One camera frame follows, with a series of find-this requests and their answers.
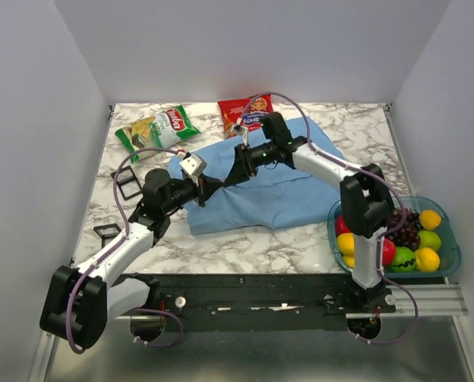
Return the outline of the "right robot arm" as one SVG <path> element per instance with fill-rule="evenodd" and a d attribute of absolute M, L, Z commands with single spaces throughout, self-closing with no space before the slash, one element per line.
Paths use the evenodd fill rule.
<path fill-rule="evenodd" d="M 382 170 L 373 164 L 358 166 L 322 150 L 311 140 L 310 131 L 294 138 L 278 112 L 263 117 L 261 125 L 266 141 L 255 147 L 250 146 L 247 127 L 241 123 L 232 126 L 231 131 L 242 136 L 243 142 L 235 147 L 234 164 L 224 185 L 248 181 L 258 174 L 260 166 L 276 162 L 306 172 L 337 190 L 354 240 L 352 280 L 356 287 L 348 292 L 348 301 L 354 310 L 369 310 L 384 289 L 383 241 L 394 207 Z"/>

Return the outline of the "light blue shirt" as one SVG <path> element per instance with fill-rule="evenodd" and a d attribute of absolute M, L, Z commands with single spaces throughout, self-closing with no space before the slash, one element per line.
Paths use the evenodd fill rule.
<path fill-rule="evenodd" d="M 308 121 L 313 143 L 343 158 L 321 128 L 310 117 Z M 241 142 L 240 137 L 229 138 L 192 153 L 206 161 L 205 175 L 223 179 Z M 219 189 L 204 208 L 190 202 L 185 209 L 191 234 L 201 235 L 257 225 L 279 229 L 319 223 L 339 199 L 339 191 L 313 175 L 277 164 L 260 167 L 249 181 Z"/>

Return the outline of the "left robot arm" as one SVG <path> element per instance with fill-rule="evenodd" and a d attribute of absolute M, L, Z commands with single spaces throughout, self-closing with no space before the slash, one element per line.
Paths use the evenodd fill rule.
<path fill-rule="evenodd" d="M 92 347 L 106 327 L 107 294 L 117 278 L 165 235 L 171 213 L 190 201 L 204 204 L 224 183 L 203 173 L 176 179 L 167 170 L 149 171 L 142 199 L 126 227 L 78 267 L 55 270 L 41 313 L 41 329 L 67 340 L 77 354 Z"/>

